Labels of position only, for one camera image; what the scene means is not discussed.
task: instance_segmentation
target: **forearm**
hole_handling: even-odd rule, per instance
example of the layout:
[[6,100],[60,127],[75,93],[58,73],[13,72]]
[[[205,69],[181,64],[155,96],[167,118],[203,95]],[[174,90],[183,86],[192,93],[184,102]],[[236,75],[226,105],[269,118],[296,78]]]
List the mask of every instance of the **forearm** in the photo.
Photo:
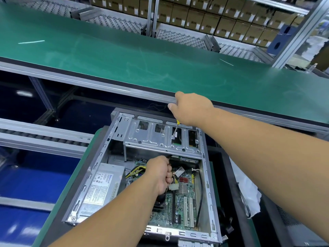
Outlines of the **forearm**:
[[51,247],[136,246],[150,220],[157,180],[143,175]]
[[220,109],[201,129],[275,203],[329,241],[329,143]]

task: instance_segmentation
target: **green tabletop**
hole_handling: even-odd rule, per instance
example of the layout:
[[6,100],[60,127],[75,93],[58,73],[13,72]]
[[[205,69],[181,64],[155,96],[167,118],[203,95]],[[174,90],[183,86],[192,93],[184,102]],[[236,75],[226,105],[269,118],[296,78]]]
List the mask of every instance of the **green tabletop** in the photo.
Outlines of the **green tabletop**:
[[14,4],[0,4],[0,31],[1,57],[329,123],[325,78]]

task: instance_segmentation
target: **person's left arm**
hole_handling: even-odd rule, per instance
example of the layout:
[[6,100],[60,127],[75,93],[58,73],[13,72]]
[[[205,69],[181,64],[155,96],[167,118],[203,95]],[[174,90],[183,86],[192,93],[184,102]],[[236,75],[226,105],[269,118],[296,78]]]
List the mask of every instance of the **person's left arm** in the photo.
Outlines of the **person's left arm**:
[[171,182],[169,160],[164,156],[150,159],[145,174],[50,247],[136,246],[150,220],[157,196],[163,194]]

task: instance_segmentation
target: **stack of cardboard boxes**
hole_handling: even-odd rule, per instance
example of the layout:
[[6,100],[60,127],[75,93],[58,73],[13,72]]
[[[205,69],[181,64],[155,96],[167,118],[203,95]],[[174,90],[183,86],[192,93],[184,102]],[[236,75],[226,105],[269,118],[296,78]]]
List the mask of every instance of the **stack of cardboard boxes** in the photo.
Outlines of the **stack of cardboard boxes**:
[[[148,0],[92,0],[92,4],[147,18]],[[283,25],[298,26],[304,16],[250,0],[160,0],[158,22],[248,44],[268,47]]]

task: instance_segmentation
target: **screwdriver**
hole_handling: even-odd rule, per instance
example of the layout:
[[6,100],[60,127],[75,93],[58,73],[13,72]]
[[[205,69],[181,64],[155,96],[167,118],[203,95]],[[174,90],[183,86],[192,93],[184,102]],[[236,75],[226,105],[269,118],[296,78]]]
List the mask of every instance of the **screwdriver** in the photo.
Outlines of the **screwdriver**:
[[171,136],[171,139],[172,139],[172,140],[175,139],[175,133],[176,133],[176,131],[177,131],[177,128],[178,128],[178,125],[179,125],[179,124],[180,124],[180,122],[177,121],[177,126],[176,126],[176,128],[175,128],[174,134]]

